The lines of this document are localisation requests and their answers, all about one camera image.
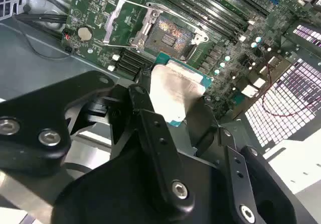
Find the dimm slot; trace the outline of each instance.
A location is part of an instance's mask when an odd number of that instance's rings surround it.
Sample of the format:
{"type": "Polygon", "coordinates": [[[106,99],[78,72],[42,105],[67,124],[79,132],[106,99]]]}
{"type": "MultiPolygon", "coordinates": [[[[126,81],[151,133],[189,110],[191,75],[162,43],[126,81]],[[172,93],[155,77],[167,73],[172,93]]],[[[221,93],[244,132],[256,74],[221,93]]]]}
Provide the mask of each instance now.
{"type": "Polygon", "coordinates": [[[233,33],[228,33],[226,32],[225,30],[223,29],[220,29],[218,27],[214,27],[213,24],[210,24],[208,22],[206,22],[203,18],[201,18],[200,16],[198,15],[195,15],[194,12],[192,12],[191,10],[189,9],[186,9],[186,8],[182,8],[181,5],[177,4],[175,1],[173,0],[166,0],[168,2],[170,2],[171,4],[173,4],[174,6],[178,7],[179,9],[181,9],[182,12],[186,13],[187,15],[190,15],[191,17],[194,17],[197,21],[203,23],[205,26],[207,26],[208,28],[210,28],[211,30],[221,34],[222,36],[225,36],[226,38],[230,39],[231,41],[235,41],[236,38],[234,37],[234,34],[233,33]]]}
{"type": "Polygon", "coordinates": [[[231,26],[233,26],[236,30],[240,31],[240,30],[244,30],[244,25],[247,25],[246,22],[245,24],[241,24],[238,21],[236,21],[235,19],[233,19],[231,16],[229,16],[228,14],[224,13],[223,11],[220,11],[219,9],[213,7],[213,5],[210,6],[209,3],[207,3],[205,0],[194,0],[195,2],[199,2],[200,4],[202,4],[204,7],[214,11],[217,15],[219,15],[222,20],[228,24],[230,24],[231,26]]]}

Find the silver screw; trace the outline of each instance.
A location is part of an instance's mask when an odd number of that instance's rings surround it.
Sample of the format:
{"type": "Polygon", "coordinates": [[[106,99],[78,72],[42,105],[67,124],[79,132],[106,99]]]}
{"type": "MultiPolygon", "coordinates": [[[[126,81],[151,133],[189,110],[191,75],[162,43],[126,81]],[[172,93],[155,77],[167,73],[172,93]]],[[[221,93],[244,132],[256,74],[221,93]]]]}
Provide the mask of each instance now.
{"type": "Polygon", "coordinates": [[[158,13],[157,13],[157,12],[153,12],[153,13],[152,13],[152,16],[153,16],[153,17],[158,17],[158,13]]]}
{"type": "Polygon", "coordinates": [[[59,144],[61,138],[60,135],[54,130],[44,130],[38,137],[40,143],[46,146],[55,146],[59,144]]]}
{"type": "Polygon", "coordinates": [[[186,186],[180,181],[174,181],[172,184],[172,191],[179,199],[186,199],[188,196],[188,191],[186,186]]]}
{"type": "Polygon", "coordinates": [[[240,206],[240,210],[242,213],[242,216],[249,222],[249,223],[255,223],[255,216],[250,208],[248,208],[245,205],[240,206]]]}
{"type": "Polygon", "coordinates": [[[251,152],[252,152],[253,155],[257,156],[257,152],[253,148],[251,148],[251,152]]]}
{"type": "Polygon", "coordinates": [[[139,39],[138,44],[139,44],[140,46],[144,45],[144,40],[143,40],[143,39],[139,39]]]}
{"type": "Polygon", "coordinates": [[[20,130],[20,125],[15,120],[0,120],[0,135],[14,135],[20,130]]]}

